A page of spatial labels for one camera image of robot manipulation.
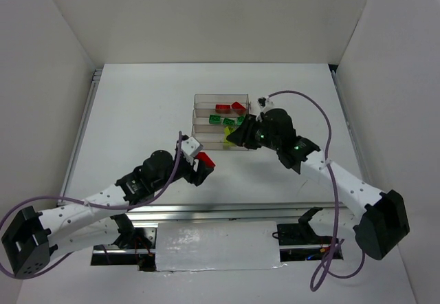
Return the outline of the small green square lego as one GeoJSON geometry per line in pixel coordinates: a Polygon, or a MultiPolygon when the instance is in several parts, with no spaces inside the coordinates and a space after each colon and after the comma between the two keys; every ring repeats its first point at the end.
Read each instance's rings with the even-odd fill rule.
{"type": "Polygon", "coordinates": [[[240,125],[243,123],[244,119],[245,119],[244,116],[239,116],[239,117],[236,119],[236,124],[237,124],[238,126],[240,126],[240,125]]]}

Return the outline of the lime lego brick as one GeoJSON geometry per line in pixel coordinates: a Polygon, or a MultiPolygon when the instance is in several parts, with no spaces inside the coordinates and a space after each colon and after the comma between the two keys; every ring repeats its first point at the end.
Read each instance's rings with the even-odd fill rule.
{"type": "Polygon", "coordinates": [[[236,130],[235,127],[226,126],[224,127],[224,139],[223,143],[227,145],[234,145],[233,142],[229,141],[228,136],[236,130]]]}

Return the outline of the lime and red lego block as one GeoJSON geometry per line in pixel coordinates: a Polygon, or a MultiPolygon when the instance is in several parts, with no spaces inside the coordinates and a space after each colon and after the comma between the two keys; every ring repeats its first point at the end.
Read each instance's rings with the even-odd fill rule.
{"type": "Polygon", "coordinates": [[[196,157],[196,160],[202,161],[207,168],[214,168],[216,164],[212,161],[212,159],[205,153],[205,152],[199,152],[196,157]]]}

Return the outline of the green lego brick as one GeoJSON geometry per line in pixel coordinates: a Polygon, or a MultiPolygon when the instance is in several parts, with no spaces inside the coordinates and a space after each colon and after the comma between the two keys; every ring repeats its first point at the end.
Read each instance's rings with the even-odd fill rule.
{"type": "Polygon", "coordinates": [[[233,127],[236,125],[236,122],[235,119],[224,118],[222,124],[225,126],[233,127]]]}

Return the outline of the red lego brick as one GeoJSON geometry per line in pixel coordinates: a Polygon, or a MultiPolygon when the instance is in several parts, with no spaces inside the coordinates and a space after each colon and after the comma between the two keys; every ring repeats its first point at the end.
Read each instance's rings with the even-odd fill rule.
{"type": "Polygon", "coordinates": [[[246,107],[239,102],[233,102],[231,104],[231,109],[233,109],[235,111],[245,111],[246,107]]]}

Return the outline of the green rounded lego half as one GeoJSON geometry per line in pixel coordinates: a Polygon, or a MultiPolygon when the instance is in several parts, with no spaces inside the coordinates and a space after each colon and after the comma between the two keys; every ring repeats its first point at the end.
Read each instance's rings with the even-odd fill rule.
{"type": "Polygon", "coordinates": [[[222,123],[222,117],[220,115],[211,114],[208,118],[209,124],[221,124],[222,123]]]}

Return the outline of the red and green lego piece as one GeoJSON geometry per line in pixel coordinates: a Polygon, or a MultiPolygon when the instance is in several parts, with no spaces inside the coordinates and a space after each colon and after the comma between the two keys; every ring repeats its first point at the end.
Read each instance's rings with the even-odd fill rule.
{"type": "Polygon", "coordinates": [[[231,112],[231,106],[227,104],[216,104],[215,112],[219,114],[228,114],[231,112]]]}

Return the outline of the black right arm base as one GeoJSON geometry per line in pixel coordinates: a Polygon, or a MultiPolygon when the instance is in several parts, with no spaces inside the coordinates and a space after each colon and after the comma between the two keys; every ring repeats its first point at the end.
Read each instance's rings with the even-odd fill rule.
{"type": "Polygon", "coordinates": [[[332,237],[318,235],[307,223],[277,224],[272,237],[282,248],[323,248],[331,245],[332,237]]]}

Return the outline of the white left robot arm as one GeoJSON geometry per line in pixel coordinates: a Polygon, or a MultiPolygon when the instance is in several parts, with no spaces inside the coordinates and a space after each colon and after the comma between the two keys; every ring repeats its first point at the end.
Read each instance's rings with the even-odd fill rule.
{"type": "Polygon", "coordinates": [[[127,213],[150,204],[180,179],[201,185],[215,169],[205,154],[187,158],[155,151],[142,165],[110,187],[82,201],[37,211],[23,204],[1,237],[13,279],[31,279],[53,269],[75,251],[92,246],[145,249],[153,246],[145,232],[135,228],[127,213]]]}

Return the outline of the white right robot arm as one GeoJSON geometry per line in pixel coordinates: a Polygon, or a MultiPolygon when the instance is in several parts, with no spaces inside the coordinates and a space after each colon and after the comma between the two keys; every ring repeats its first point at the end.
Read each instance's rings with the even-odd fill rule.
{"type": "Polygon", "coordinates": [[[246,149],[271,149],[286,169],[325,189],[336,189],[338,201],[359,220],[355,241],[370,258],[383,259],[410,232],[404,198],[398,192],[385,193],[325,157],[317,144],[297,135],[284,109],[248,114],[227,140],[246,149]]]}

